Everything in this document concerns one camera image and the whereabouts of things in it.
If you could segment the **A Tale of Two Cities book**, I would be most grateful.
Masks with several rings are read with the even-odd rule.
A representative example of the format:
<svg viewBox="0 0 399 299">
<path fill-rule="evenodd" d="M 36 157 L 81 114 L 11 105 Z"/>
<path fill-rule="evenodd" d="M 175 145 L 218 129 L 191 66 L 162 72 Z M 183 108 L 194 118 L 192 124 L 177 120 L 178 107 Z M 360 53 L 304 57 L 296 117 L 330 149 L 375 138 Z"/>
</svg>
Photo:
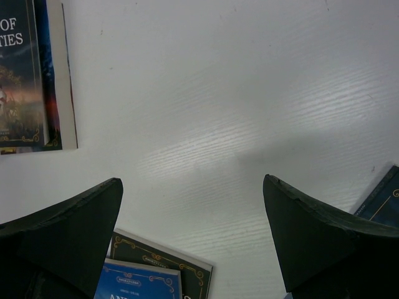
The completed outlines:
<svg viewBox="0 0 399 299">
<path fill-rule="evenodd" d="M 33 1 L 1 1 L 1 147 L 40 151 L 49 140 Z"/>
</svg>

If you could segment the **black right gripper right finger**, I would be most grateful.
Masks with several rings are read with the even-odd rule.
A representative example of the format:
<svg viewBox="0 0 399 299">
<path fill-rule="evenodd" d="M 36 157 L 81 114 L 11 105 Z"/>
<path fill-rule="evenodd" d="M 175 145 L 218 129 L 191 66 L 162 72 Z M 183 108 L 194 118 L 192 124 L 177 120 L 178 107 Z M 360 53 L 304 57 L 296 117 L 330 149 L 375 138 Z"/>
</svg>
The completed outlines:
<svg viewBox="0 0 399 299">
<path fill-rule="evenodd" d="M 264 205 L 293 298 L 398 298 L 398 229 L 314 199 L 270 174 Z"/>
</svg>

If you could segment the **Three Days to See book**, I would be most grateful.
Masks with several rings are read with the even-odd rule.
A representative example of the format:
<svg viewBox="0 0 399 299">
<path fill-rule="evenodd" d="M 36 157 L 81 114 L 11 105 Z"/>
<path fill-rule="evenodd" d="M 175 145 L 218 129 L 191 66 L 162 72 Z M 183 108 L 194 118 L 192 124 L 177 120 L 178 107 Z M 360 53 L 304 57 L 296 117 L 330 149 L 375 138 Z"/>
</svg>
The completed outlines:
<svg viewBox="0 0 399 299">
<path fill-rule="evenodd" d="M 203 260 L 121 229 L 113 232 L 110 256 L 124 262 L 179 270 L 183 298 L 208 298 L 213 266 Z"/>
</svg>

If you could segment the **Animal Farm blue book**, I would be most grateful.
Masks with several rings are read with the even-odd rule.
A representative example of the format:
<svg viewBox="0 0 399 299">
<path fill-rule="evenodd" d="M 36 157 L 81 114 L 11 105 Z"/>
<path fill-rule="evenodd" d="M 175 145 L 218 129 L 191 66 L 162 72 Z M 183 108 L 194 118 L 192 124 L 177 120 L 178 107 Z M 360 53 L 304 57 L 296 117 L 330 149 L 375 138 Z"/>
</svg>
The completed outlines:
<svg viewBox="0 0 399 299">
<path fill-rule="evenodd" d="M 180 271 L 105 259 L 94 297 L 103 299 L 182 298 Z"/>
</svg>

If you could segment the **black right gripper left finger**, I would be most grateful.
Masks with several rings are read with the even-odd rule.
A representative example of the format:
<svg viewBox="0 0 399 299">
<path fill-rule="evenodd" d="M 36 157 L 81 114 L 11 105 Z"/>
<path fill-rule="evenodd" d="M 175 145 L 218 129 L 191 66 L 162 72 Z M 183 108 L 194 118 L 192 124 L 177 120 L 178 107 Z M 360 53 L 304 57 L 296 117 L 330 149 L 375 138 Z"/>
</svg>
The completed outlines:
<svg viewBox="0 0 399 299">
<path fill-rule="evenodd" d="M 93 298 L 122 196 L 111 178 L 1 224 L 1 298 Z"/>
</svg>

